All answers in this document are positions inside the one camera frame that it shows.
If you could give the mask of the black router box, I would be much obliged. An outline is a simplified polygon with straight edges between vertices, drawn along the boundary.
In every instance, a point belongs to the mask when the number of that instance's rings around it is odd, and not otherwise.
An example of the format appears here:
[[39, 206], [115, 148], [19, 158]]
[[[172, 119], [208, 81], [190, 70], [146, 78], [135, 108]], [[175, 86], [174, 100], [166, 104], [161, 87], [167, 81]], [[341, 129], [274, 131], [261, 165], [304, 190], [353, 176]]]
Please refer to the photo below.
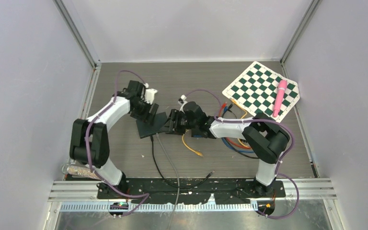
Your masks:
[[153, 122], [145, 123], [137, 120], [136, 125], [138, 129], [138, 135], [140, 139], [150, 137], [162, 131], [168, 117], [165, 112], [158, 113], [155, 115]]

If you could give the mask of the black ribbed network switch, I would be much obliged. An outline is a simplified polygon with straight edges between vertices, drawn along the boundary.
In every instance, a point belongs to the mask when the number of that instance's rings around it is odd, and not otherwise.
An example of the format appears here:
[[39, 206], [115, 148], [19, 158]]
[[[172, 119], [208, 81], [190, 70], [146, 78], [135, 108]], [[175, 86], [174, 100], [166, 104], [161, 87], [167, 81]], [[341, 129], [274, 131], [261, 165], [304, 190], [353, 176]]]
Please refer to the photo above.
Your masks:
[[193, 138], [209, 138], [208, 130], [196, 127], [191, 129], [191, 137]]

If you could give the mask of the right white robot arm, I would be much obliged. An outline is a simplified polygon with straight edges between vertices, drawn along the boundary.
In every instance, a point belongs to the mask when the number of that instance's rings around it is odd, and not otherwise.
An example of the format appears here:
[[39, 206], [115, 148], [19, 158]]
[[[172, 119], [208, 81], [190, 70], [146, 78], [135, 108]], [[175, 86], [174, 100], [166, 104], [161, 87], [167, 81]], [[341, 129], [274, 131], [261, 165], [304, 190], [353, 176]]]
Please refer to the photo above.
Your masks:
[[263, 197], [273, 191], [279, 162], [294, 142], [286, 126], [263, 112], [252, 118], [227, 119], [207, 115], [195, 102], [187, 102], [181, 109], [171, 110], [161, 131], [174, 135], [194, 131], [195, 135], [201, 138], [246, 140], [259, 160], [254, 177], [254, 190]]

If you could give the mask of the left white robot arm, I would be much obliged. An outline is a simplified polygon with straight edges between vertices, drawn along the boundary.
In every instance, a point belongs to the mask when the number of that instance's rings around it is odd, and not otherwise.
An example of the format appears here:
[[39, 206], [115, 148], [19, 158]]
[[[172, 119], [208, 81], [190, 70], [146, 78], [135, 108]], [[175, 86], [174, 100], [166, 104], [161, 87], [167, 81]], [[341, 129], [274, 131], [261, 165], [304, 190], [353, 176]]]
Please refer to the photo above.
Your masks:
[[126, 88], [116, 91], [110, 101], [87, 119], [73, 122], [69, 156], [100, 175], [109, 184], [109, 192], [123, 198], [128, 191], [122, 182], [124, 173], [111, 161], [108, 132], [125, 115], [144, 124], [152, 124], [158, 104], [158, 90], [147, 83], [131, 80]]

